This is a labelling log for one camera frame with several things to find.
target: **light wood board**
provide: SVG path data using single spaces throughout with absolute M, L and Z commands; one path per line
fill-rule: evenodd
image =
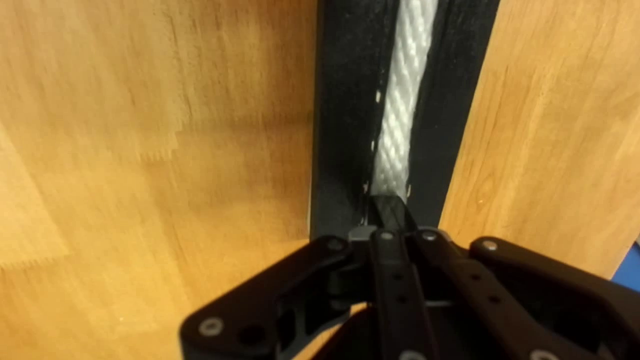
M 442 227 L 611 275 L 640 9 L 502 2 Z M 0 4 L 0 359 L 177 359 L 187 314 L 306 243 L 315 27 L 302 0 Z

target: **rope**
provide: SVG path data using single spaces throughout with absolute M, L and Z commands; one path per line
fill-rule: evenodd
M 418 89 L 431 46 L 438 0 L 400 0 L 389 69 L 372 195 L 398 195 L 405 202 L 410 188 L 409 145 Z

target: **wood grain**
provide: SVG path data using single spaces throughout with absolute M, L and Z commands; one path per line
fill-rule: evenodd
M 610 277 L 640 233 L 640 4 L 502 0 L 440 227 Z
M 640 9 L 502 2 L 442 226 L 610 274 Z M 0 3 L 0 359 L 177 359 L 188 313 L 306 243 L 315 11 Z

